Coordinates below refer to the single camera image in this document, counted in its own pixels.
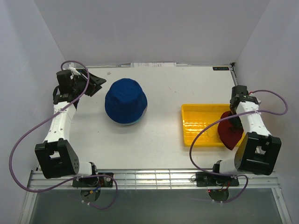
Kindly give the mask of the dark red hat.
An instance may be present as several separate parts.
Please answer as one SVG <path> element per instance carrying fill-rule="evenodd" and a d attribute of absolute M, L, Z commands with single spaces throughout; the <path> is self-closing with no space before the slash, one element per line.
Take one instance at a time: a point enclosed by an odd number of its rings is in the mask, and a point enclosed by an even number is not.
<path fill-rule="evenodd" d="M 233 150 L 242 139 L 243 126 L 239 117 L 221 121 L 218 124 L 218 135 L 222 143 L 229 150 Z"/>

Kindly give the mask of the blue hat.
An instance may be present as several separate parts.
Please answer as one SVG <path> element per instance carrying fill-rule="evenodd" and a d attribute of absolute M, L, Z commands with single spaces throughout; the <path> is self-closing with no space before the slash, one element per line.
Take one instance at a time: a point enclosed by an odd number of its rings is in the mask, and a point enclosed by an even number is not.
<path fill-rule="evenodd" d="M 139 83 L 130 78 L 115 81 L 105 96 L 105 112 L 122 125 L 137 123 L 146 113 L 148 101 Z"/>

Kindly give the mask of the teal bucket hat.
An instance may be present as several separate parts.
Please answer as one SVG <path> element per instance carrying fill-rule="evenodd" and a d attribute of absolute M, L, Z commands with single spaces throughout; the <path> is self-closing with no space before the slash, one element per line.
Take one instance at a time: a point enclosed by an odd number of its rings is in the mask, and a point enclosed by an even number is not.
<path fill-rule="evenodd" d="M 126 123 L 126 126 L 130 126 L 130 125 L 134 125 L 137 124 L 138 122 L 140 122 L 143 119 L 143 116 L 139 117 L 136 121 L 130 122 L 130 123 Z"/>

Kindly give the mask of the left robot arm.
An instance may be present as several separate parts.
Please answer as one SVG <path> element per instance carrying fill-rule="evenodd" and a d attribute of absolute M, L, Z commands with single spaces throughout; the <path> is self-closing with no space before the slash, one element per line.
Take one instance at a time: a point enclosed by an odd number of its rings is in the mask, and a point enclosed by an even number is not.
<path fill-rule="evenodd" d="M 102 88 L 105 79 L 88 74 L 85 69 L 69 68 L 57 72 L 58 86 L 53 91 L 55 117 L 43 143 L 37 144 L 35 154 L 45 178 L 63 176 L 83 177 L 88 186 L 99 182 L 92 162 L 81 162 L 69 143 L 72 119 L 77 111 L 78 96 L 92 97 Z"/>

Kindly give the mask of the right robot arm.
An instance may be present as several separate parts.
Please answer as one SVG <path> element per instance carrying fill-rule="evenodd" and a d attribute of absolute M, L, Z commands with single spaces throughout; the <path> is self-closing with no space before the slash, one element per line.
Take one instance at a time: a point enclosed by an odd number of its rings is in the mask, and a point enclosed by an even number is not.
<path fill-rule="evenodd" d="M 232 88 L 229 111 L 221 115 L 217 132 L 221 142 L 229 150 L 237 151 L 233 158 L 219 160 L 213 165 L 211 180 L 222 185 L 228 175 L 270 175 L 281 148 L 281 140 L 266 128 L 258 113 L 258 99 L 247 87 Z"/>

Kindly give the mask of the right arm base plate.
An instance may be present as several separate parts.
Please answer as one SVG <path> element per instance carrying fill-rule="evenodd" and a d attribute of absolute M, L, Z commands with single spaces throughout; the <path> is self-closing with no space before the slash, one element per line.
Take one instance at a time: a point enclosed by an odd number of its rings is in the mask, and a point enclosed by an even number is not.
<path fill-rule="evenodd" d="M 222 187 L 228 186 L 228 184 L 232 187 L 239 186 L 238 179 L 204 172 L 195 173 L 195 175 L 191 176 L 190 180 L 196 182 L 197 187 Z"/>

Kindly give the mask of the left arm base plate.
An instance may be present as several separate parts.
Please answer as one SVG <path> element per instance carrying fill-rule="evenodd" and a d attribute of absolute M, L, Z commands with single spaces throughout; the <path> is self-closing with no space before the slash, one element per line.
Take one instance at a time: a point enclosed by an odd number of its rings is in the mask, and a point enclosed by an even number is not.
<path fill-rule="evenodd" d="M 110 188 L 113 186 L 112 177 L 114 173 L 98 173 L 100 177 L 92 178 L 80 178 L 72 182 L 72 187 L 75 188 L 97 188 L 106 187 Z"/>

